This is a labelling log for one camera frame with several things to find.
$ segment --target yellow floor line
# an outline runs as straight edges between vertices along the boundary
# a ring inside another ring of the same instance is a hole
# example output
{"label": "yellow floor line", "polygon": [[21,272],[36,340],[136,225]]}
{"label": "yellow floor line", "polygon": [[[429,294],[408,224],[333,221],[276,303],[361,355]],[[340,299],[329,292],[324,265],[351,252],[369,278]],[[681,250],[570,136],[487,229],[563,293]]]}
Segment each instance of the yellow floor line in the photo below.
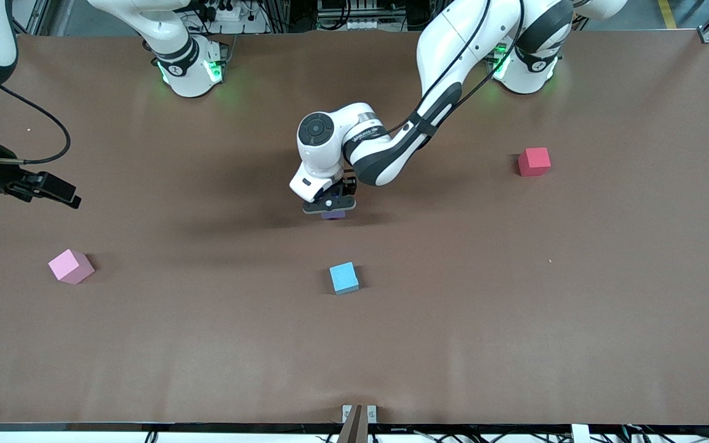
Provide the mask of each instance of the yellow floor line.
{"label": "yellow floor line", "polygon": [[675,16],[672,15],[672,8],[669,7],[669,0],[658,0],[658,6],[661,8],[663,22],[667,29],[677,29],[678,24],[675,23]]}

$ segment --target table surface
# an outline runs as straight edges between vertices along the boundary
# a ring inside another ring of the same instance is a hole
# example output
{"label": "table surface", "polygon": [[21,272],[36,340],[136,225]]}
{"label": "table surface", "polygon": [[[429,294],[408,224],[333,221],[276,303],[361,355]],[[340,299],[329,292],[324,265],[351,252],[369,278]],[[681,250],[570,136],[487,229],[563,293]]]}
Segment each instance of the table surface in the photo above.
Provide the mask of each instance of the table surface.
{"label": "table surface", "polygon": [[[67,125],[46,169],[84,202],[0,196],[0,421],[709,423],[709,45],[571,34],[541,92],[487,85],[346,220],[304,215],[298,122],[402,120],[416,39],[244,37],[197,99],[139,39],[21,39],[8,85]],[[0,92],[0,143],[62,135]],[[527,146],[548,174],[515,174]]]}

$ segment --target cube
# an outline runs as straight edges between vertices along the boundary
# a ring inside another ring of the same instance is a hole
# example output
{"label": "cube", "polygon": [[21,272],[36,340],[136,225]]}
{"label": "cube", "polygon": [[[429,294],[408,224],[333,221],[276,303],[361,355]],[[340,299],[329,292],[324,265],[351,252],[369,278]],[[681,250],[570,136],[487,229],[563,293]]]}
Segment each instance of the cube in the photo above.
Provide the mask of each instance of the cube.
{"label": "cube", "polygon": [[538,177],[551,168],[546,148],[527,148],[518,156],[518,173],[522,177]]}
{"label": "cube", "polygon": [[351,261],[342,265],[333,266],[330,268],[330,277],[332,277],[332,288],[335,289],[336,295],[343,295],[347,292],[357,291],[360,289],[360,282],[355,274],[355,266]]}
{"label": "cube", "polygon": [[341,218],[346,218],[346,212],[342,210],[333,210],[329,212],[321,213],[321,218],[325,220],[338,220]]}
{"label": "cube", "polygon": [[79,284],[84,278],[95,272],[95,268],[89,263],[86,255],[71,249],[49,261],[48,266],[54,272],[57,280],[70,284]]}

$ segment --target pink cube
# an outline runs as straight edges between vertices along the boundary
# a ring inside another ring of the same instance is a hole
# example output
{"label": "pink cube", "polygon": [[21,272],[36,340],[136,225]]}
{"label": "pink cube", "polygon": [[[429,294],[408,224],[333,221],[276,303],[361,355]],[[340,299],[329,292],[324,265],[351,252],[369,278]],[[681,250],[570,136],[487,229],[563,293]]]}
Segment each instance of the pink cube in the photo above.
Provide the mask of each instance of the pink cube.
{"label": "pink cube", "polygon": [[546,148],[527,148],[518,156],[518,173],[522,177],[538,177],[551,168]]}
{"label": "pink cube", "polygon": [[56,275],[57,280],[70,284],[79,284],[84,278],[95,272],[95,268],[89,263],[86,255],[70,249],[49,261],[48,266]]}

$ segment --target blue cube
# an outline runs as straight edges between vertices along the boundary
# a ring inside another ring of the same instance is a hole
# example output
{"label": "blue cube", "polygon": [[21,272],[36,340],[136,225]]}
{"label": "blue cube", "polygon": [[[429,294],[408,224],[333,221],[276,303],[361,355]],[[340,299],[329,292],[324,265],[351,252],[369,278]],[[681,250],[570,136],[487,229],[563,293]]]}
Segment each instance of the blue cube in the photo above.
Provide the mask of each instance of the blue cube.
{"label": "blue cube", "polygon": [[360,289],[360,282],[357,280],[357,275],[354,271],[355,266],[351,261],[330,268],[332,288],[335,289],[336,295],[342,295]]}

